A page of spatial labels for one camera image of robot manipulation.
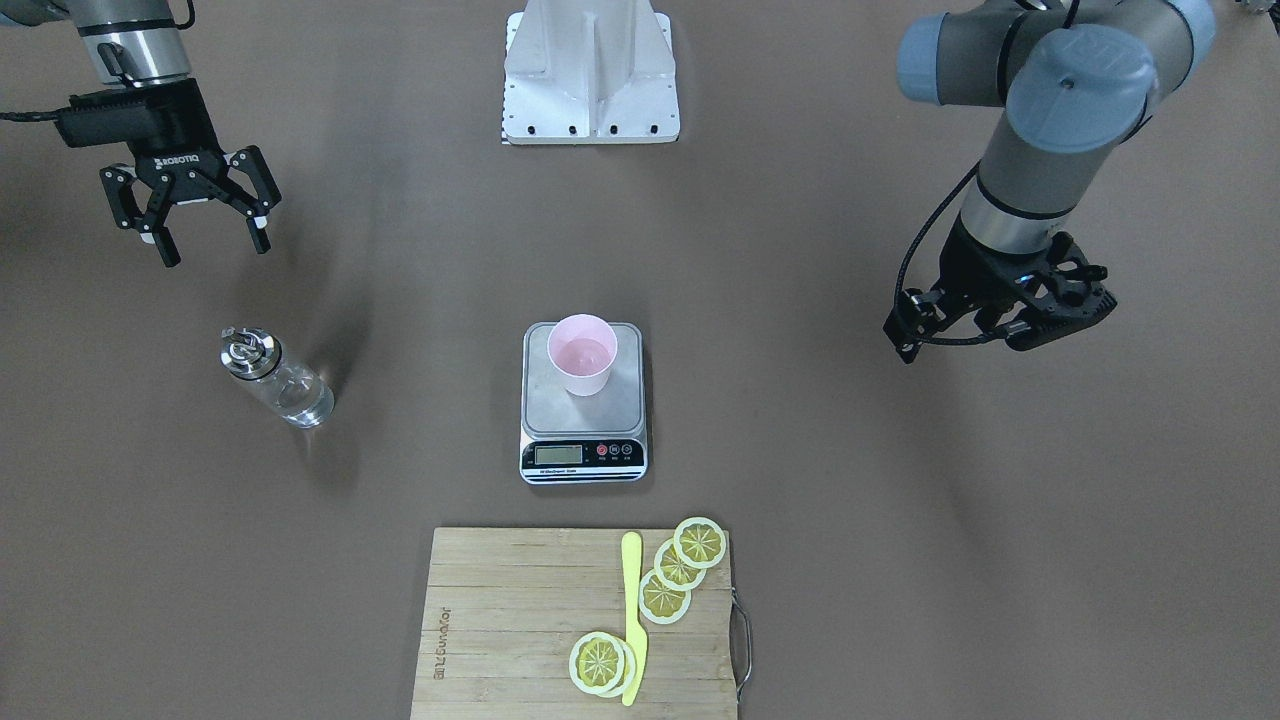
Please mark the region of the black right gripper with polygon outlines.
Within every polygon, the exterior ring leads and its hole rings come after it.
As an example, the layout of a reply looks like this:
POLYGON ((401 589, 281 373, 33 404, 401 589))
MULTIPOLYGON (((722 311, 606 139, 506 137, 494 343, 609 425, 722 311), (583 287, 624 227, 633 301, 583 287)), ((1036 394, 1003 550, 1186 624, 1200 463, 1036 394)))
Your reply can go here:
POLYGON ((125 143, 133 170, 123 165, 99 172, 115 224, 140 233, 159 252, 166 268, 180 263, 166 217, 174 204, 216 199, 243 218, 256 254, 271 243, 270 211, 282 192, 257 145, 224 155, 202 100, 142 100, 125 104, 125 143), (137 204, 133 184, 150 188, 146 209, 137 204))

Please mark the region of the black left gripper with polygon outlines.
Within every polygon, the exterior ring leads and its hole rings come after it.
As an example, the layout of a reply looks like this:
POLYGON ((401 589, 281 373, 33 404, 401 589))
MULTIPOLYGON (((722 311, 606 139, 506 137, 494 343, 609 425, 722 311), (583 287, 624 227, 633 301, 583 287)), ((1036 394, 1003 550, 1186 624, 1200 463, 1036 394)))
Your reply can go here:
POLYGON ((895 291, 893 310, 883 331, 895 352, 911 364, 934 334, 973 315, 987 336, 1051 334, 1066 325, 1064 305, 1053 292, 1036 297, 1038 274, 1050 269, 1050 247, 1038 252, 1006 254, 975 240, 955 222, 940 256, 934 290, 895 291))

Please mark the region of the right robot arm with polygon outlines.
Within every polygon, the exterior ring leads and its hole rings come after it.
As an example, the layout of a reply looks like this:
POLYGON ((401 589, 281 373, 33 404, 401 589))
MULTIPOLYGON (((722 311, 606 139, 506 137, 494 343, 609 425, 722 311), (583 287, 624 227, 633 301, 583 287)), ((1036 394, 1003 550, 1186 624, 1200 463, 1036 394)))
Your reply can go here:
POLYGON ((6 111, 4 120, 50 122, 72 149, 124 143, 129 164, 100 170, 114 223, 152 245, 164 265, 180 261, 169 211, 219 201, 244 220, 255 250, 270 249, 268 218, 280 190, 259 147, 225 152, 193 77, 182 33, 166 1, 5 1, 3 23, 74 24, 102 90, 73 95, 52 111, 6 111))

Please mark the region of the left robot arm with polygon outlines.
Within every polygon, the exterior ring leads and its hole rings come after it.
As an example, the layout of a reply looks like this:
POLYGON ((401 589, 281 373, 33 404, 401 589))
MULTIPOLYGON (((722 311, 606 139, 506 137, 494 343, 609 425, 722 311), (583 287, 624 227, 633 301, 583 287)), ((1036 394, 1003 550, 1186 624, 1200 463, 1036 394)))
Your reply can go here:
POLYGON ((984 1, 913 22, 897 82, 913 101, 997 108, 928 290, 897 283, 884 333, 904 363, 970 316, 966 345, 1028 351, 1101 323, 1107 269, 1066 232, 1112 150, 1207 58, 1207 1, 984 1))

